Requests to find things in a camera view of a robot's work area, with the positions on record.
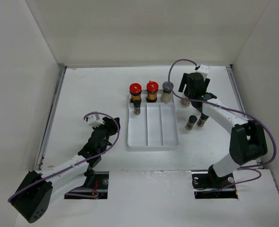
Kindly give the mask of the silver-capped spice bottle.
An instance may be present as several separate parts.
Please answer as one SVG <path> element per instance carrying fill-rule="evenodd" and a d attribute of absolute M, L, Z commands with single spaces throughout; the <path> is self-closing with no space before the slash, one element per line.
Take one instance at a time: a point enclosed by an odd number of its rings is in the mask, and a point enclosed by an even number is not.
<path fill-rule="evenodd" d="M 162 95 L 161 95 L 161 101 L 163 103 L 169 103 L 172 98 L 172 90 L 173 90 L 173 83 L 166 81 L 162 84 Z"/>

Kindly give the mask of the small black-capped spice jar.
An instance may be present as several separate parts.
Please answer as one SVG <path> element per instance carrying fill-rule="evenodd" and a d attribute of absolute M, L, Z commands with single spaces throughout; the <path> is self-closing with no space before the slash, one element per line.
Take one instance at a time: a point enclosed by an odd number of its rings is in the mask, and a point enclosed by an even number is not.
<path fill-rule="evenodd" d="M 135 100 L 133 102 L 134 114 L 139 115 L 141 113 L 141 100 Z"/>

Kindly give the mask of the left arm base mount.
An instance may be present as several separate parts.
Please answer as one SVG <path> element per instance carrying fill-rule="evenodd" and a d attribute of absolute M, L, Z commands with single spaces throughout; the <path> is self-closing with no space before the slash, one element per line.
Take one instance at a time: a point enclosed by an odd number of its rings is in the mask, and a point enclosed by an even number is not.
<path fill-rule="evenodd" d="M 108 198 L 109 172 L 95 172 L 86 177 L 83 185 L 64 195 L 66 200 L 106 200 Z"/>

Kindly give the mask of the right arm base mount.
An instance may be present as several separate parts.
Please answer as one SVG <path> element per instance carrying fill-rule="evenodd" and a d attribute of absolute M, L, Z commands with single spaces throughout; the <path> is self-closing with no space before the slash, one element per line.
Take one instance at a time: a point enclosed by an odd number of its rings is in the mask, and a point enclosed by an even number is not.
<path fill-rule="evenodd" d="M 238 199 L 233 173 L 217 177 L 211 168 L 208 171 L 193 171 L 192 186 L 196 199 Z"/>

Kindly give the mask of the red-capped amber sauce jar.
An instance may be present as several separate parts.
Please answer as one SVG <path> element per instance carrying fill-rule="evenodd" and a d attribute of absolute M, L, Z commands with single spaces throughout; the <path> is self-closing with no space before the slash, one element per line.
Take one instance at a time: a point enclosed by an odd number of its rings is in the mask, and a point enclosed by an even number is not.
<path fill-rule="evenodd" d="M 132 83 L 129 86 L 129 93 L 131 95 L 130 102 L 133 103 L 136 100 L 141 101 L 141 92 L 142 92 L 142 86 L 139 83 Z"/>

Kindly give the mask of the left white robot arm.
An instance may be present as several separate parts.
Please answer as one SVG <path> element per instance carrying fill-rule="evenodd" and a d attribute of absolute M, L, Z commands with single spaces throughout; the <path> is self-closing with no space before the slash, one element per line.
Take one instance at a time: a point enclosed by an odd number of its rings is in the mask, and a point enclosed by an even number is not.
<path fill-rule="evenodd" d="M 114 144 L 111 136 L 120 134 L 120 119 L 101 113 L 92 112 L 84 120 L 92 127 L 93 132 L 83 148 L 65 163 L 48 171 L 30 171 L 22 180 L 17 191 L 8 202 L 22 215 L 28 223 L 38 221 L 47 211 L 49 204 L 59 192 L 72 196 L 71 191 L 78 188 L 90 188 L 94 183 L 94 167 L 101 157 Z"/>

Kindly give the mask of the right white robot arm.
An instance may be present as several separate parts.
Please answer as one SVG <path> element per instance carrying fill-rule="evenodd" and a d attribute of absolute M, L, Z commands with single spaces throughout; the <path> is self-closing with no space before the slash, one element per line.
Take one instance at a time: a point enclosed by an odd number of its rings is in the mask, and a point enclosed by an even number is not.
<path fill-rule="evenodd" d="M 268 149 L 261 124 L 228 110 L 214 94 L 207 92 L 209 82 L 201 73 L 184 73 L 178 91 L 201 113 L 199 123 L 204 124 L 210 117 L 230 134 L 229 153 L 208 169 L 208 184 L 218 187 L 225 176 L 264 156 Z"/>

